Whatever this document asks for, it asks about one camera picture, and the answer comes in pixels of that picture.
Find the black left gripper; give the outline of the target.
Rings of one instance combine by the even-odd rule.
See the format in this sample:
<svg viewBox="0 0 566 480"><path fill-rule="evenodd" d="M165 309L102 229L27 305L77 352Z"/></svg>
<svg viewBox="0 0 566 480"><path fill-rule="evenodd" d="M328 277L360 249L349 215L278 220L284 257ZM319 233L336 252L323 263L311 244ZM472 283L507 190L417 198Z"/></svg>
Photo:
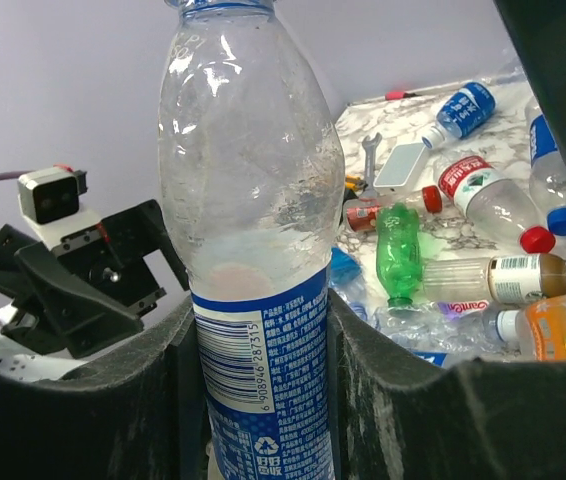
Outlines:
<svg viewBox="0 0 566 480"><path fill-rule="evenodd" d="M155 200L70 239L55 256L9 224L0 229L0 293L17 309L1 333L36 353L67 350L83 358L142 332L142 316L166 295L145 261L154 252L188 289Z"/></svg>

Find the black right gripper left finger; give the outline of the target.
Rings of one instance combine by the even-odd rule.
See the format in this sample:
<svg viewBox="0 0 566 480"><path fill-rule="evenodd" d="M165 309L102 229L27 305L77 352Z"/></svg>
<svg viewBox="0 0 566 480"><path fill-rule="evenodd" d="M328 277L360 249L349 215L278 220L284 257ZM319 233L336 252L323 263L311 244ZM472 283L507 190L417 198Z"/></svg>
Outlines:
<svg viewBox="0 0 566 480"><path fill-rule="evenodd" d="M197 479L207 441L189 299L60 380L0 374L0 479Z"/></svg>

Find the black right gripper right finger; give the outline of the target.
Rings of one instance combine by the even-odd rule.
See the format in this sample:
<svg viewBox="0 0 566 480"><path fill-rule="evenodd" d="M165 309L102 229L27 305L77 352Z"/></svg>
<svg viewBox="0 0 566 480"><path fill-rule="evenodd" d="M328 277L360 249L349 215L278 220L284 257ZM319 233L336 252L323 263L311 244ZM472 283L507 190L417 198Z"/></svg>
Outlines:
<svg viewBox="0 0 566 480"><path fill-rule="evenodd" d="M339 479L566 479L566 362L442 369L336 294L327 362Z"/></svg>

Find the red label water bottle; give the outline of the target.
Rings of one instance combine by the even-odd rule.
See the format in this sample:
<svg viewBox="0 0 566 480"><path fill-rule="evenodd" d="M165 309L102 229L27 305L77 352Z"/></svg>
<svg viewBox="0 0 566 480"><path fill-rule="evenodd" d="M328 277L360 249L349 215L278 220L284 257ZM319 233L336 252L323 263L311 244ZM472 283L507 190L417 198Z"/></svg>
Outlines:
<svg viewBox="0 0 566 480"><path fill-rule="evenodd" d="M434 179L463 216L492 241L525 253L549 253L555 247L555 236L541 224L529 196L482 156L442 156L434 163Z"/></svg>

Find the blue label crushed bottle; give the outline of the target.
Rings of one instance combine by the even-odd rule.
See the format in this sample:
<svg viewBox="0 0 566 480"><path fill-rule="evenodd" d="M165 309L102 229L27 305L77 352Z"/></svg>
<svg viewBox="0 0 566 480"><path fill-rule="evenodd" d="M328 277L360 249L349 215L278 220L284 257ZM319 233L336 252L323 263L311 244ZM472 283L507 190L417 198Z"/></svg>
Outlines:
<svg viewBox="0 0 566 480"><path fill-rule="evenodd" d="M359 263L338 247L332 248L329 286L365 323L379 329L379 323L368 308L367 288Z"/></svg>

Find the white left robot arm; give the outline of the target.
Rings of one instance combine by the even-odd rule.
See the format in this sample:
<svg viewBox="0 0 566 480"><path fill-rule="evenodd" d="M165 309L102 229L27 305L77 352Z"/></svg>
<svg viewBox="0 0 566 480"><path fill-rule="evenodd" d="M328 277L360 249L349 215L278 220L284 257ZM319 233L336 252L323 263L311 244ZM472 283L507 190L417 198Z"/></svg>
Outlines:
<svg viewBox="0 0 566 480"><path fill-rule="evenodd" d="M182 288L184 265L154 200L104 219L79 220L46 246L9 224L0 229L0 374L56 380L141 333L166 291L145 258L160 252Z"/></svg>

